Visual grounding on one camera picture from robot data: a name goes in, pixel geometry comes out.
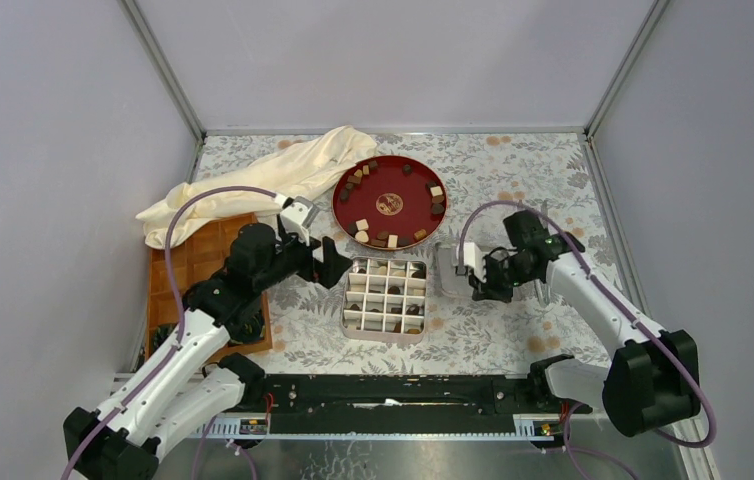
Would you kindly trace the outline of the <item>silver tin lid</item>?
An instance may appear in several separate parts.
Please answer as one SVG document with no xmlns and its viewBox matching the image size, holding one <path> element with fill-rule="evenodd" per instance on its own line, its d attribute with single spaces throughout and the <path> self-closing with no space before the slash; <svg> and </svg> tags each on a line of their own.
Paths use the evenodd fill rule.
<svg viewBox="0 0 754 480">
<path fill-rule="evenodd" d="M 437 283 L 445 295 L 472 299 L 472 288 L 470 279 L 472 276 L 458 276 L 455 274 L 457 265 L 457 247 L 461 244 L 437 243 L 435 246 L 435 259 L 437 273 Z"/>
</svg>

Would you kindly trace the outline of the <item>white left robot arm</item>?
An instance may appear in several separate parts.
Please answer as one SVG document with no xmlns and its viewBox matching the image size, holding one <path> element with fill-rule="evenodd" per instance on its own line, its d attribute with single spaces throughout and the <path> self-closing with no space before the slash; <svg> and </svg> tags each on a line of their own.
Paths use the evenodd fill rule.
<svg viewBox="0 0 754 480">
<path fill-rule="evenodd" d="M 264 371 L 241 354 L 220 360 L 188 392 L 180 390 L 243 334 L 270 287 L 298 276 L 330 289 L 352 265 L 329 237 L 243 226 L 222 267 L 178 294 L 178 326 L 142 368 L 94 410 L 78 407 L 66 417 L 63 478 L 77 472 L 87 479 L 151 479 L 170 451 L 215 415 L 257 407 Z"/>
</svg>

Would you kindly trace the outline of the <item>silver metal tongs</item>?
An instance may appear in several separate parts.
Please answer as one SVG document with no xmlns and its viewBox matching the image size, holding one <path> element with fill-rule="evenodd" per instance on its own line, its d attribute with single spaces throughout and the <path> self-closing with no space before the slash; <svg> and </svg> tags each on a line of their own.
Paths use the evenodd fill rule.
<svg viewBox="0 0 754 480">
<path fill-rule="evenodd" d="M 548 214 L 548 210 L 549 210 L 548 200 L 545 199 L 545 200 L 542 201 L 542 203 L 541 203 L 541 205 L 539 207 L 539 211 L 542 214 L 547 215 Z M 536 281 L 534 283 L 534 288 L 535 288 L 536 297 L 537 297 L 539 303 L 543 307 L 547 307 L 551 303 L 551 291 L 550 291 L 549 286 L 546 283 L 542 282 L 542 281 Z"/>
</svg>

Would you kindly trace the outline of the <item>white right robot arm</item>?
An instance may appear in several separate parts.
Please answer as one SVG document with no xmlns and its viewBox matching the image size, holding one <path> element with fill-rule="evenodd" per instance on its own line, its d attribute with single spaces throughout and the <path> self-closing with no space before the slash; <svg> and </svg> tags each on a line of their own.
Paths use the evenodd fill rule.
<svg viewBox="0 0 754 480">
<path fill-rule="evenodd" d="M 670 331 L 634 306 L 595 273 L 576 237 L 541 212 L 519 209 L 503 221 L 510 245 L 484 252 L 462 238 L 458 274 L 475 301 L 511 302 L 518 287 L 540 282 L 571 306 L 606 349 L 598 367 L 570 355 L 534 363 L 528 402 L 550 412 L 564 400 L 604 412 L 623 435 L 710 415 L 699 383 L 697 344 L 684 330 Z"/>
</svg>

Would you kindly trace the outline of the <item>pink tin with white dividers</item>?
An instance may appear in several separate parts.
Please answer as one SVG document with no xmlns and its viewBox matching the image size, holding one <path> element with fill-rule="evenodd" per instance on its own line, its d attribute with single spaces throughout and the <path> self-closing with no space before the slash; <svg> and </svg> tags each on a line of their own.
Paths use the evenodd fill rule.
<svg viewBox="0 0 754 480">
<path fill-rule="evenodd" d="M 428 273 L 419 260 L 354 259 L 344 281 L 342 333 L 354 340 L 419 343 L 426 331 Z"/>
</svg>

